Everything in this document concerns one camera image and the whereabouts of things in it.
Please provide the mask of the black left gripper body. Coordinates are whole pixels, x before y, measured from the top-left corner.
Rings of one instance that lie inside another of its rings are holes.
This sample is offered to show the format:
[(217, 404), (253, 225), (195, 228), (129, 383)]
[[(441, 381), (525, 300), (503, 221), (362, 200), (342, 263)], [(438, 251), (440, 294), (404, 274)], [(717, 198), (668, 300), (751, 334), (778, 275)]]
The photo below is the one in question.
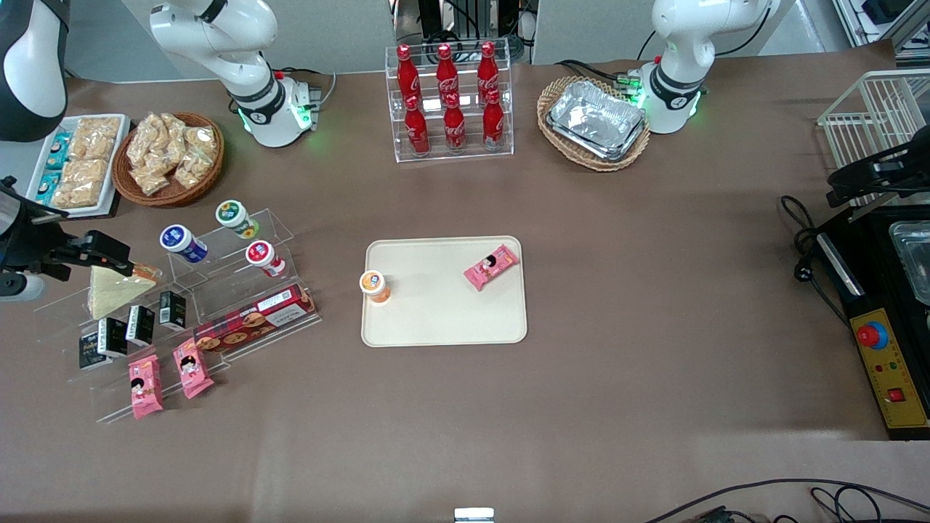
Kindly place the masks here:
[(929, 151), (927, 142), (908, 142), (844, 166), (828, 176), (831, 208), (873, 193), (899, 196), (927, 192)]

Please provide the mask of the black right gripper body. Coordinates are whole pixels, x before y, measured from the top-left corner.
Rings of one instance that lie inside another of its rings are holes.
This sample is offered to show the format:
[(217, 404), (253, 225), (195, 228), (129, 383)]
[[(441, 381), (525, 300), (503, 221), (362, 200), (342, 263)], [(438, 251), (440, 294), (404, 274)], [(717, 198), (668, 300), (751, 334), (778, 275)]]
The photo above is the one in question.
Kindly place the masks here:
[(60, 227), (66, 213), (18, 195), (15, 182), (2, 179), (2, 272), (69, 275), (73, 266), (90, 266), (80, 239)]

